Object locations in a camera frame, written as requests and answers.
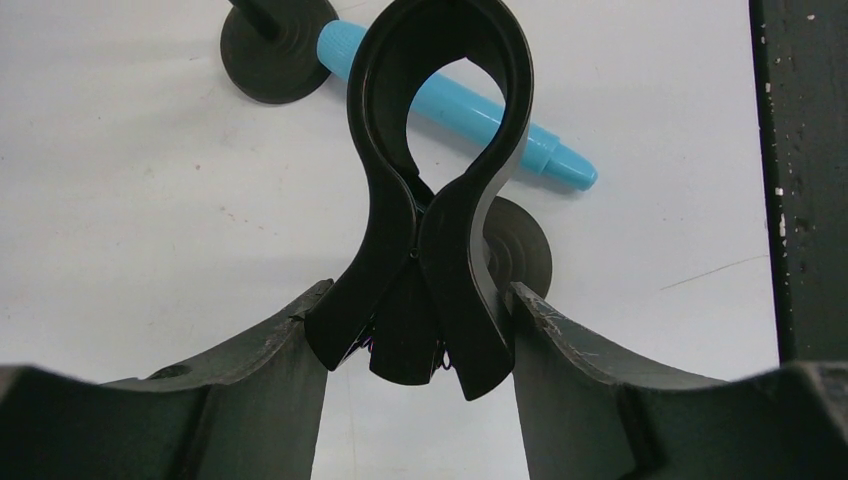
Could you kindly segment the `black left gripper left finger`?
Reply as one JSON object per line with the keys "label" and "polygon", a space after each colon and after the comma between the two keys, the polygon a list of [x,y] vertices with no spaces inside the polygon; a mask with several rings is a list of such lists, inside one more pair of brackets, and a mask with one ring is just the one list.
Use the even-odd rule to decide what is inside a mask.
{"label": "black left gripper left finger", "polygon": [[329,286],[145,379],[3,366],[2,477],[309,478],[327,372],[301,318]]}

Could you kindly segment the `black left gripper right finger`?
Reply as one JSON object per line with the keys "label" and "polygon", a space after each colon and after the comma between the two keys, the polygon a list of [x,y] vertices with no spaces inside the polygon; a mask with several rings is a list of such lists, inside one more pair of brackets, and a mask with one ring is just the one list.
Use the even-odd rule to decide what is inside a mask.
{"label": "black left gripper right finger", "polygon": [[736,381],[637,354],[523,284],[514,388],[533,479],[843,479],[847,366],[789,362]]}

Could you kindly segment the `blue microphone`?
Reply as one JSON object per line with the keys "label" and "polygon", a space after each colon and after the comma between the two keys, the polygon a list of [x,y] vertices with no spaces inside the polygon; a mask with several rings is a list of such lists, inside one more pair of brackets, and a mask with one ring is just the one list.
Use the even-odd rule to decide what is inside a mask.
{"label": "blue microphone", "polygon": [[[336,77],[348,81],[365,33],[363,26],[330,21],[318,35],[318,60]],[[411,109],[481,146],[494,138],[504,114],[503,106],[439,73],[432,74],[420,87]],[[593,187],[598,179],[598,171],[589,160],[534,123],[529,125],[521,166],[581,191]]]}

